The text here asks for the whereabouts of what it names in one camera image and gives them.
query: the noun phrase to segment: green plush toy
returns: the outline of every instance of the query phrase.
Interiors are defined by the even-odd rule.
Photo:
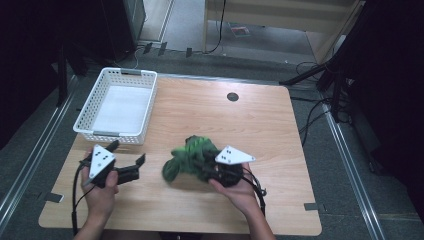
[[[243,176],[241,164],[225,165],[215,162],[221,151],[207,137],[191,136],[186,145],[171,151],[173,158],[162,168],[162,176],[167,182],[175,180],[181,173],[194,174],[203,182],[217,179],[224,187],[237,184]]]

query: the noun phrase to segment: hand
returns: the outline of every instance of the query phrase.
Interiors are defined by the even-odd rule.
[[[100,238],[115,206],[115,194],[119,192],[117,171],[111,171],[107,175],[104,188],[98,188],[92,183],[87,186],[82,185],[87,181],[89,172],[88,167],[84,167],[81,170],[81,188],[84,194],[86,194],[85,200],[88,207],[88,216],[84,226],[80,229],[74,240],[95,240]]]
[[[81,184],[88,179],[89,171],[88,167],[82,169]],[[87,193],[94,187],[93,190],[85,196],[89,219],[94,218],[100,221],[107,221],[107,219],[109,219],[115,206],[115,194],[119,192],[117,183],[118,172],[111,171],[106,178],[106,184],[103,189],[94,187],[92,183],[87,186],[81,185],[84,193]]]
[[[252,176],[249,173],[249,164],[243,163],[242,167],[243,172],[248,173],[245,177],[252,181]],[[217,192],[228,197],[233,205],[244,214],[247,224],[249,225],[250,239],[275,240],[275,236],[256,201],[253,187],[249,183],[242,179],[236,185],[224,188],[221,183],[215,179],[210,179],[209,184],[211,184]]]
[[[252,176],[248,172],[250,171],[249,164],[243,163],[242,167],[243,172],[248,173],[245,177],[252,181]],[[241,179],[236,185],[228,188],[223,187],[221,183],[215,179],[209,179],[209,184],[211,184],[218,193],[228,197],[231,203],[245,215],[247,210],[252,209],[253,207],[259,208],[252,186],[243,179]]]

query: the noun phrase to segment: floor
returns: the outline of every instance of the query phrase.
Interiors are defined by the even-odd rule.
[[[158,47],[160,43],[166,42],[168,50],[184,52],[187,48],[192,48],[194,52],[201,51],[204,1],[173,0],[172,2],[144,1],[148,19],[144,25],[145,30],[141,33],[141,42],[144,44],[154,42]],[[166,11],[169,14],[168,19],[164,17]],[[157,12],[161,13],[160,17],[153,19]],[[166,25],[163,36],[151,34],[163,29],[162,25]],[[234,27],[243,27],[249,34],[242,37],[236,36],[231,31]],[[208,51],[217,46],[219,31],[220,22],[209,21],[206,47]],[[286,64],[315,62],[303,31],[224,22],[221,33],[221,42],[212,55]]]

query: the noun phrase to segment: human hand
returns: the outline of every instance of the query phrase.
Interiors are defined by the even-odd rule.
[[[249,173],[250,167],[248,163],[242,163],[243,172],[245,177],[252,181],[252,176]],[[231,203],[239,209],[243,214],[247,214],[248,210],[252,208],[259,208],[256,200],[255,192],[252,186],[241,179],[236,185],[225,188],[215,179],[209,179],[209,184],[214,187],[218,192],[230,199]]]
[[[81,188],[84,194],[91,191],[85,196],[88,207],[88,220],[94,219],[95,221],[106,222],[112,214],[115,206],[115,194],[119,192],[118,189],[118,172],[111,171],[107,178],[104,188],[98,188],[90,183],[83,186],[88,179],[89,168],[84,167],[81,174]]]

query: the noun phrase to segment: wooden table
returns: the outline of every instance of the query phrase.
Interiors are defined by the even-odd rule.
[[[232,102],[227,94],[235,92]],[[301,147],[288,90],[282,86],[158,78],[145,143],[121,145],[116,166],[133,165],[146,153],[140,179],[120,186],[108,229],[248,233],[243,215],[207,183],[179,175],[168,185],[161,176],[171,150],[191,135],[207,136],[222,149],[231,145],[257,158],[250,164],[266,188],[266,217],[275,234],[318,235],[321,223]],[[94,142],[77,136],[52,192],[61,203],[47,202],[39,218],[46,228],[71,228],[72,181],[78,161]],[[79,226],[85,201],[78,206]]]
[[[208,20],[221,21],[223,3],[205,0],[203,51]],[[360,10],[359,0],[227,0],[224,21],[305,31],[317,63],[323,63],[340,36],[349,33]]]

